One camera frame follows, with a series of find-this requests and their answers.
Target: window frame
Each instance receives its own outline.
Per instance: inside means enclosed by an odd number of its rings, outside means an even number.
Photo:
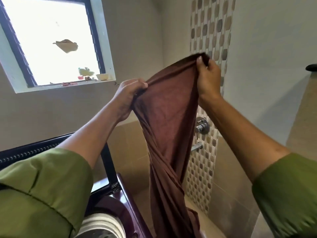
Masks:
[[[105,68],[105,64],[103,61],[103,57],[102,57],[101,46],[100,46],[100,42],[99,42],[96,22],[95,22],[95,18],[93,16],[93,9],[92,9],[90,0],[59,0],[59,1],[79,2],[79,3],[83,3],[85,5],[88,23],[89,23],[89,27],[90,27],[90,32],[91,32],[91,36],[93,39],[93,45],[95,48],[96,58],[97,58],[97,62],[98,62],[98,67],[99,67],[100,73],[105,74],[106,68]],[[26,57],[25,57],[24,52],[21,48],[21,45],[18,41],[17,35],[13,29],[10,18],[7,15],[7,12],[5,10],[5,6],[4,6],[2,0],[0,0],[0,24],[3,28],[3,31],[4,31],[7,39],[8,39],[8,42],[10,44],[10,48],[12,49],[12,52],[17,60],[17,63],[22,71],[22,74],[23,74],[24,79],[26,81],[27,87],[28,88],[37,87],[38,85],[34,79],[32,72],[31,72],[30,66],[26,60]]]

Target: window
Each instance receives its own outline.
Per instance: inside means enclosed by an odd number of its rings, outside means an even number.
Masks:
[[[28,87],[106,72],[90,0],[0,0],[0,23]]]

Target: green shirt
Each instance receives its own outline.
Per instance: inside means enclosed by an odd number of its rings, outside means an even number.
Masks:
[[[61,148],[3,169],[0,237],[75,236],[92,185],[86,160]],[[252,191],[275,237],[317,237],[317,162],[285,156],[257,177]]]
[[[0,171],[0,237],[73,237],[93,186],[79,154],[54,148]]]

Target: washing machine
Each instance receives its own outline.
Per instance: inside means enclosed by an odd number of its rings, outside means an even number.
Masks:
[[[0,170],[56,147],[73,133],[0,152]],[[101,152],[106,178],[94,183],[77,238],[153,238],[113,165],[109,147]]]

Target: brown fabric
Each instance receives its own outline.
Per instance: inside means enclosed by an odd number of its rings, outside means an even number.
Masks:
[[[184,179],[198,107],[196,54],[150,78],[148,89],[134,102],[150,152],[150,200],[158,238],[200,238],[195,211],[187,209]]]

